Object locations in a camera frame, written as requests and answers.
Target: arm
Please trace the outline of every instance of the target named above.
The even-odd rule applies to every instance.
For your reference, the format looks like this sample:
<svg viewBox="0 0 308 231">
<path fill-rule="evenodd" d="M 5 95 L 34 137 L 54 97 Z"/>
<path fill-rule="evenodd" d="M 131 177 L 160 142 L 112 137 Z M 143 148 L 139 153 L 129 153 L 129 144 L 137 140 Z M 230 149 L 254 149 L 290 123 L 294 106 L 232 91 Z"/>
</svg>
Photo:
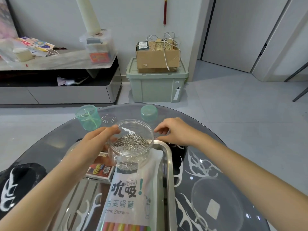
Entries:
<svg viewBox="0 0 308 231">
<path fill-rule="evenodd" d="M 119 132 L 118 126 L 114 125 L 86 134 L 77 147 L 0 221 L 0 230 L 44 230 L 106 141 Z"/>
<path fill-rule="evenodd" d="M 308 229 L 308 197 L 257 164 L 184 123 L 165 119 L 154 132 L 157 139 L 192 145 L 210 158 L 279 231 Z"/>
</svg>

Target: stainless steel tray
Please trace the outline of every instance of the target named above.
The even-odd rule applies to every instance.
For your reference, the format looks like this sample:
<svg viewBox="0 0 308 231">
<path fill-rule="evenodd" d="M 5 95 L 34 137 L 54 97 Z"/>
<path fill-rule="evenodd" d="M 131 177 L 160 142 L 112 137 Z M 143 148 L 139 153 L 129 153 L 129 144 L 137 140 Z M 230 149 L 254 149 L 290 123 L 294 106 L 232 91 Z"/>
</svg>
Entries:
<svg viewBox="0 0 308 231">
<path fill-rule="evenodd" d="M 176 210 L 171 149 L 154 140 L 153 148 L 163 151 L 157 178 L 157 230 L 176 231 Z M 105 182 L 83 178 L 68 194 L 48 225 L 48 231 L 96 230 L 109 192 Z"/>
</svg>

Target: chair leg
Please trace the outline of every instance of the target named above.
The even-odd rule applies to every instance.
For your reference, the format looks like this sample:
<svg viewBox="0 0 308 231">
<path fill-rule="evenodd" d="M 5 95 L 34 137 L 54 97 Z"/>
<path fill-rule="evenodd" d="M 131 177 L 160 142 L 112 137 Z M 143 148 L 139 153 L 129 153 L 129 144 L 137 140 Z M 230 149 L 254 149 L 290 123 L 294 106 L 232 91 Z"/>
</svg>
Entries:
<svg viewBox="0 0 308 231">
<path fill-rule="evenodd" d="M 289 81 L 291 78 L 293 78 L 295 75 L 297 75 L 299 72 L 301 72 L 303 69 L 305 69 L 308 66 L 308 62 L 303 65 L 301 68 L 299 68 L 294 74 L 292 74 L 291 76 L 289 76 L 285 82 Z"/>
<path fill-rule="evenodd" d="M 302 93 L 300 93 L 294 100 L 293 102 L 297 101 L 299 98 L 301 98 L 303 95 L 305 95 L 308 92 L 308 88 L 306 88 Z"/>
</svg>

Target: teal exclamation mark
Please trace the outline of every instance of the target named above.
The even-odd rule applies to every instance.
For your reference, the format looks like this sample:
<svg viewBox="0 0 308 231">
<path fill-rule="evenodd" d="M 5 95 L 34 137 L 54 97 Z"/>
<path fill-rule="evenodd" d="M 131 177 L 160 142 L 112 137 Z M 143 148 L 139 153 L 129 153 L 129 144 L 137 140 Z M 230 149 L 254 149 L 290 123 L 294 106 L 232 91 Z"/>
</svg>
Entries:
<svg viewBox="0 0 308 231">
<path fill-rule="evenodd" d="M 138 194 L 139 194 L 139 195 L 141 195 L 141 194 L 142 194 L 142 192 L 141 192 L 141 189 L 142 189 L 142 183 L 143 183 L 143 179 L 141 178 L 141 179 L 140 179 L 140 191 L 138 192 Z"/>
</svg>

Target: paper roll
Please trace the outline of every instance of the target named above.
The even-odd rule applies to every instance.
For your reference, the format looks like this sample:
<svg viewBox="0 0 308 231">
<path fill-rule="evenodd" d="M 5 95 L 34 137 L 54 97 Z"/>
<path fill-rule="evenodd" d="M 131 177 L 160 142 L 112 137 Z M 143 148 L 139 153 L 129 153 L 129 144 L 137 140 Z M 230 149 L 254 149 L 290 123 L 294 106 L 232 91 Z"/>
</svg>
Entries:
<svg viewBox="0 0 308 231">
<path fill-rule="evenodd" d="M 95 35 L 100 33 L 100 25 L 98 23 L 97 17 L 95 15 L 95 12 L 93 10 L 93 7 L 89 0 L 76 0 L 83 23 L 87 29 L 87 32 L 90 35 Z"/>
</svg>

